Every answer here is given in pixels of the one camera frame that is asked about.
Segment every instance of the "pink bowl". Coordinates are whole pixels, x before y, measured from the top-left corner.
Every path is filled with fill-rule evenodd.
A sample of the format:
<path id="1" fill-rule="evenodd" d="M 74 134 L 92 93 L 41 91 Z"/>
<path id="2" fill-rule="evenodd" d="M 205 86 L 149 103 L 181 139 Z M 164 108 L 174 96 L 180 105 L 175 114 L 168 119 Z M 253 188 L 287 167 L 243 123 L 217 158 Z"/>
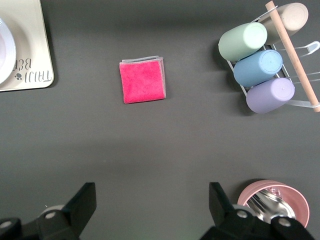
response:
<path id="1" fill-rule="evenodd" d="M 278 181 L 260 180 L 247 186 L 239 196 L 238 204 L 248 206 L 247 201 L 257 192 L 275 187 L 280 190 L 282 199 L 286 201 L 295 213 L 298 220 L 305 228 L 308 225 L 310 209 L 305 197 L 296 189 Z"/>

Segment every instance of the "mint green cup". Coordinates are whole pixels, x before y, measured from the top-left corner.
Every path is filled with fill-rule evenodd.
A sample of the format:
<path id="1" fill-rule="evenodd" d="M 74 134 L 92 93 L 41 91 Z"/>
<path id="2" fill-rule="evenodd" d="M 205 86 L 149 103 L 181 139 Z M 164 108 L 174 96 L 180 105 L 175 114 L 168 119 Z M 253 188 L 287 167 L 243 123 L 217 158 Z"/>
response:
<path id="1" fill-rule="evenodd" d="M 221 56 L 235 62 L 258 51 L 267 41 L 267 30 L 258 22 L 245 23 L 225 32 L 219 41 Z"/>

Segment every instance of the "paw print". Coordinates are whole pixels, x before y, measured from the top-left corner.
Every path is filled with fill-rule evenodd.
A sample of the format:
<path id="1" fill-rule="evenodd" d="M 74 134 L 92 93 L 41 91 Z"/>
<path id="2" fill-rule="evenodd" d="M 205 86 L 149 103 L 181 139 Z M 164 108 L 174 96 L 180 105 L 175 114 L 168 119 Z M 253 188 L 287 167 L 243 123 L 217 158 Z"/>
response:
<path id="1" fill-rule="evenodd" d="M 15 76 L 14 76 L 17 80 L 22 80 L 22 75 L 20 73 L 17 73 Z"/>

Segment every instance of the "folded cloth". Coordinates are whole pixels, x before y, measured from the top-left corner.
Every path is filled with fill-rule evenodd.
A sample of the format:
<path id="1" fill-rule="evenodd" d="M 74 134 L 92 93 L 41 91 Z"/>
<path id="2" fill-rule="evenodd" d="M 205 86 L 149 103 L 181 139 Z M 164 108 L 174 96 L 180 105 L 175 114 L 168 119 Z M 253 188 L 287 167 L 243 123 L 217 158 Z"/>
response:
<path id="1" fill-rule="evenodd" d="M 166 98 L 163 57 L 122 60 L 119 67 L 125 104 Z"/>

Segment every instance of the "blue cup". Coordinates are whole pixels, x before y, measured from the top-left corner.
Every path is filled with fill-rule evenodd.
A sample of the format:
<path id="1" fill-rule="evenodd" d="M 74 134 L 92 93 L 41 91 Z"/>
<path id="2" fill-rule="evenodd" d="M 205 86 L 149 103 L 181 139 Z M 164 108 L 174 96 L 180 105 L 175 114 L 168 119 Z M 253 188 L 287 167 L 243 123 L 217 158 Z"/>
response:
<path id="1" fill-rule="evenodd" d="M 234 66 L 235 80 L 244 87 L 253 87 L 270 80 L 282 67 L 282 57 L 275 50 L 258 51 Z"/>

